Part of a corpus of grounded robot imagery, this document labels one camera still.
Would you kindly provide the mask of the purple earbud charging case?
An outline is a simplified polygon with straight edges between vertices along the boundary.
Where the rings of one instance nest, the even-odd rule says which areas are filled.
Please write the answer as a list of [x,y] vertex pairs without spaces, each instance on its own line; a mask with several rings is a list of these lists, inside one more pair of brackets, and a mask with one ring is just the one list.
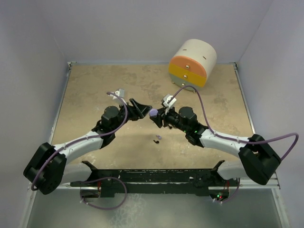
[[157,116],[157,114],[158,114],[158,110],[157,110],[157,109],[152,108],[152,109],[149,111],[149,116],[150,116],[150,117]]

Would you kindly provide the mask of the purple black wireless earbud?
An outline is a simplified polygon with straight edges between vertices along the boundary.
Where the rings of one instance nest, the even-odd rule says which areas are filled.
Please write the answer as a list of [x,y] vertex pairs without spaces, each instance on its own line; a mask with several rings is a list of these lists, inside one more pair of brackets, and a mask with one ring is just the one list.
[[161,137],[160,135],[156,135],[155,137],[156,137],[156,139],[153,140],[154,143],[159,144],[159,143],[160,143],[160,140],[162,139],[162,137]]

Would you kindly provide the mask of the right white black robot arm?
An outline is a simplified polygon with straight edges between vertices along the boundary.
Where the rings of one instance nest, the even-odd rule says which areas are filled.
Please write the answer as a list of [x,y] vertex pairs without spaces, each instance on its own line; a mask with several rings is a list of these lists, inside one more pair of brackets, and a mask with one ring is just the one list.
[[172,126],[181,130],[192,145],[216,149],[238,158],[238,161],[222,162],[217,171],[211,174],[211,180],[217,186],[232,178],[250,178],[260,185],[266,185],[281,163],[272,147],[263,142],[262,136],[216,136],[198,122],[191,107],[182,107],[178,112],[174,108],[152,109],[149,117],[159,128]]

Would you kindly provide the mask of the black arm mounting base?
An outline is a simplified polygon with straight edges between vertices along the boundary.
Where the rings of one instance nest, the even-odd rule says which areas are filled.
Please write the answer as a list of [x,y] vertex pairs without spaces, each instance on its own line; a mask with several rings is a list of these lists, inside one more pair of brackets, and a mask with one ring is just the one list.
[[130,194],[193,194],[212,196],[220,200],[229,197],[229,188],[239,180],[224,180],[217,174],[218,162],[212,169],[98,169],[84,162],[92,173],[85,181],[73,181],[87,197],[114,197],[117,193]]

